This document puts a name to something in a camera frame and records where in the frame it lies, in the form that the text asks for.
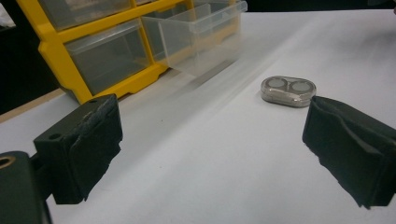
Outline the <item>yellow drawer cabinet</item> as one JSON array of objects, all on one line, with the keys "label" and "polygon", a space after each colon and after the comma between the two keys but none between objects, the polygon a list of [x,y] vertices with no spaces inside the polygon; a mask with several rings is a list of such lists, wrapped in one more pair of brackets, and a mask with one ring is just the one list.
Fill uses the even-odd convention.
[{"label": "yellow drawer cabinet", "polygon": [[136,93],[172,68],[236,60],[244,0],[16,0],[59,84],[80,103]]}]

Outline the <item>clear closed plastic drawer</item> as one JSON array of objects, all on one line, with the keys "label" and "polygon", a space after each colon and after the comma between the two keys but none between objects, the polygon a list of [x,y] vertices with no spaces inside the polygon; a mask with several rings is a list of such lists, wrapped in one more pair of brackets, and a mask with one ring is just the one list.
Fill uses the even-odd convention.
[{"label": "clear closed plastic drawer", "polygon": [[132,7],[130,0],[38,0],[57,31],[95,21]]},{"label": "clear closed plastic drawer", "polygon": [[131,20],[65,44],[92,94],[150,66],[140,28],[140,20]]}]

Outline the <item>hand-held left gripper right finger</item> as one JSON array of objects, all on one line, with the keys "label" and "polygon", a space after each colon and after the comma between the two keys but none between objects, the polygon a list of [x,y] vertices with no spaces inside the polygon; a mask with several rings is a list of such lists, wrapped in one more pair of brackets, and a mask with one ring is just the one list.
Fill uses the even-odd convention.
[{"label": "hand-held left gripper right finger", "polygon": [[315,96],[303,142],[359,206],[387,206],[396,194],[396,130],[358,109]]}]

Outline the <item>clear plastic drawer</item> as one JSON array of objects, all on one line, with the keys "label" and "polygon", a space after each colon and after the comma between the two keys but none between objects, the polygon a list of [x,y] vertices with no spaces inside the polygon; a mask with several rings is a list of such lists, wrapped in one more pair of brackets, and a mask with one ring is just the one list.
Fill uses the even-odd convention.
[{"label": "clear plastic drawer", "polygon": [[132,7],[130,0],[38,0],[57,31],[95,21]]},{"label": "clear plastic drawer", "polygon": [[131,20],[65,44],[92,94],[150,66],[140,28],[140,20]]},{"label": "clear plastic drawer", "polygon": [[220,69],[238,58],[244,0],[193,0],[142,18],[156,63],[194,76]]}]

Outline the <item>clear contact lens case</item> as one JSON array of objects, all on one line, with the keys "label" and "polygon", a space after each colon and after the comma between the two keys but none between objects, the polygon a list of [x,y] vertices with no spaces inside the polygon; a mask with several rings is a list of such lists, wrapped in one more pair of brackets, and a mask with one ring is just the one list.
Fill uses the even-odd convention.
[{"label": "clear contact lens case", "polygon": [[316,95],[316,85],[307,79],[274,76],[261,84],[262,99],[265,102],[291,107],[306,107]]}]

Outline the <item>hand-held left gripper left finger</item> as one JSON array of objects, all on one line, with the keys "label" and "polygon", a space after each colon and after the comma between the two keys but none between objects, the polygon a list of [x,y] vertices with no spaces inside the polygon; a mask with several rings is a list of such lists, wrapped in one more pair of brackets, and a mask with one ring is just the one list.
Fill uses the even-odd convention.
[{"label": "hand-held left gripper left finger", "polygon": [[120,153],[121,140],[114,94],[91,99],[52,125],[34,140],[36,164],[49,175],[45,194],[57,204],[87,200]]}]

